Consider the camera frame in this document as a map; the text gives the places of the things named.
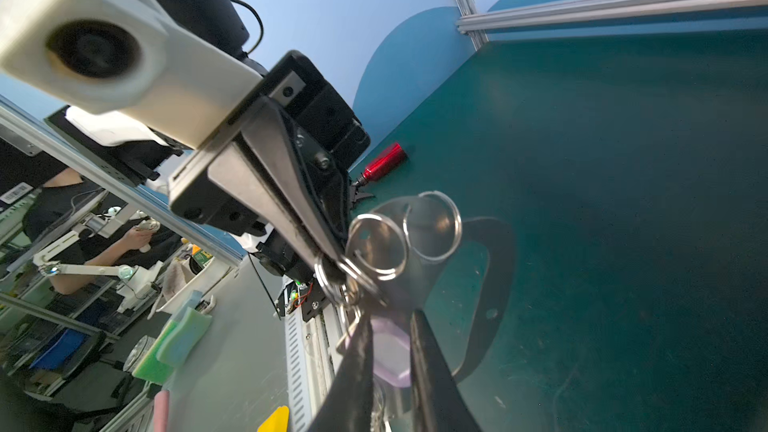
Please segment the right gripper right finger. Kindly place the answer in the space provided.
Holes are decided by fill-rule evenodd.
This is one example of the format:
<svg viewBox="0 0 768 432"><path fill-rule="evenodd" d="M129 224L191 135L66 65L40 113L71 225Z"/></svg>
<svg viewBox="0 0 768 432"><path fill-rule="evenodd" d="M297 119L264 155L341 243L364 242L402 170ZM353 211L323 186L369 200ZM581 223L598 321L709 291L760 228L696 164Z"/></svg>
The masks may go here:
<svg viewBox="0 0 768 432"><path fill-rule="evenodd" d="M422 310L410 319L413 431L479 431Z"/></svg>

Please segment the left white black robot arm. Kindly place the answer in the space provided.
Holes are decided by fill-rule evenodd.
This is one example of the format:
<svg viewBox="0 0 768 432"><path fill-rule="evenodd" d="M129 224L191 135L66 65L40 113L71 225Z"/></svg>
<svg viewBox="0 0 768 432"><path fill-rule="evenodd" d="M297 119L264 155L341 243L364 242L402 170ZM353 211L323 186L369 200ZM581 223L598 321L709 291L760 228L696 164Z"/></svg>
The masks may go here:
<svg viewBox="0 0 768 432"><path fill-rule="evenodd" d="M193 149L170 182L179 216L242 234L271 224L310 264L340 262L349 165L369 144L303 54L266 74L195 37L155 0L57 0L58 92Z"/></svg>

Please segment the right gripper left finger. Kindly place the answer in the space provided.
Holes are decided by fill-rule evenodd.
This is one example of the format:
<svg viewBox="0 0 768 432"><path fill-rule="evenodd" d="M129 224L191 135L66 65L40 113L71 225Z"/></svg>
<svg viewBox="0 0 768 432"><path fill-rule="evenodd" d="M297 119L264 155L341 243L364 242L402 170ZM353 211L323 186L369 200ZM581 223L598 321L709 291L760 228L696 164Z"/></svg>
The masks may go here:
<svg viewBox="0 0 768 432"><path fill-rule="evenodd" d="M363 315L336 378L308 431L369 431L373 410L373 330Z"/></svg>

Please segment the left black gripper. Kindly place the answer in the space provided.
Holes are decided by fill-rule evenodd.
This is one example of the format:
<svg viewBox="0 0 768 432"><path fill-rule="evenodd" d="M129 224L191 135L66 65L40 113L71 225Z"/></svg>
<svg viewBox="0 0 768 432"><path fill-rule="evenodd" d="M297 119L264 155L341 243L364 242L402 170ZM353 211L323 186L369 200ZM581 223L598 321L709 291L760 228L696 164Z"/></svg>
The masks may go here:
<svg viewBox="0 0 768 432"><path fill-rule="evenodd" d="M371 144L313 62L288 52L172 175L178 216L235 235L268 225L308 265L344 255L349 168Z"/></svg>

